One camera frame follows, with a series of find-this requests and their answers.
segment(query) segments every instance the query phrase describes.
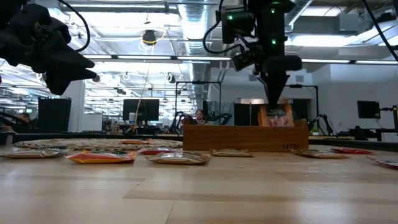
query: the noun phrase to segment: computer monitor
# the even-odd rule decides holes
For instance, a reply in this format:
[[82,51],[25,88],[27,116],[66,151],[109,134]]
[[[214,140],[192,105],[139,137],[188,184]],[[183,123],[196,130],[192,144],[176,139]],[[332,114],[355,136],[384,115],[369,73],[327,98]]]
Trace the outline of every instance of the computer monitor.
[[380,119],[380,106],[376,101],[358,101],[359,118]]
[[[129,120],[130,112],[136,113],[139,100],[126,99],[123,101],[123,120]],[[141,100],[138,109],[138,121],[159,120],[159,100]]]

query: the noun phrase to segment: robot workstation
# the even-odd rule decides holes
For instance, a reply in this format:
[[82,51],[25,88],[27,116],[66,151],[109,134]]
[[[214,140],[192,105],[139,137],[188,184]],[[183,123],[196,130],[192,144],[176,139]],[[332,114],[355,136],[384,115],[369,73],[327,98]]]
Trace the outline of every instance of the robot workstation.
[[398,4],[361,2],[1,0],[0,223],[395,222]]

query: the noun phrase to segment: ceiling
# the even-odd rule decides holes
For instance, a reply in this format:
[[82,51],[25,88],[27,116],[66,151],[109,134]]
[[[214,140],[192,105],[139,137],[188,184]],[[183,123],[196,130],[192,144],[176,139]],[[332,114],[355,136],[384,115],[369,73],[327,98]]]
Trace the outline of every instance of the ceiling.
[[[73,37],[70,47],[80,48],[87,38],[82,21],[65,6],[54,2],[36,0],[36,3],[49,8],[51,16],[68,25]],[[90,27],[90,46],[82,52],[86,55],[206,55],[201,51],[200,39],[215,23],[214,12],[218,5],[217,0],[172,0],[167,1],[166,7],[166,1],[153,0],[67,2],[80,11]],[[391,10],[390,1],[368,0],[368,2],[376,14]],[[239,4],[239,1],[225,1],[224,4],[233,6]],[[293,32],[288,34],[289,40],[286,43],[287,54],[297,54],[303,58],[384,59],[388,57],[389,53],[385,46],[379,45],[382,43],[381,39],[374,29],[371,29],[372,25],[368,22],[370,18],[363,12],[363,7],[358,1],[314,0],[294,22]],[[345,22],[347,20],[354,22],[352,24],[349,22],[351,26],[348,26],[348,22]],[[141,36],[145,30],[154,30],[158,40],[154,45],[143,43]],[[389,39],[398,34],[395,21],[386,26],[385,33]],[[213,50],[221,50],[226,47],[221,38],[221,26],[219,26],[210,34],[206,43]],[[1,86],[21,86],[2,88],[0,95],[3,100],[0,101],[0,105],[21,104],[21,100],[7,98],[22,98],[22,102],[35,102],[38,96],[56,97],[46,89],[43,76],[32,72],[29,67],[23,65],[12,67],[1,60],[0,65]],[[116,115],[121,111],[122,100],[125,97],[142,96],[162,99],[161,114],[170,116],[174,111],[172,102],[175,84],[167,79],[174,76],[177,81],[198,79],[208,81],[211,78],[214,81],[218,73],[210,74],[210,66],[190,63],[96,62],[92,70],[101,77],[101,81],[86,80],[86,110]],[[307,72],[318,68],[319,65],[305,65]],[[221,70],[225,69],[225,65],[222,64]],[[114,87],[124,90],[125,94],[117,93]],[[208,86],[188,84],[185,88],[187,90],[182,91],[178,97],[178,108],[192,113],[200,105],[199,99],[206,98]]]

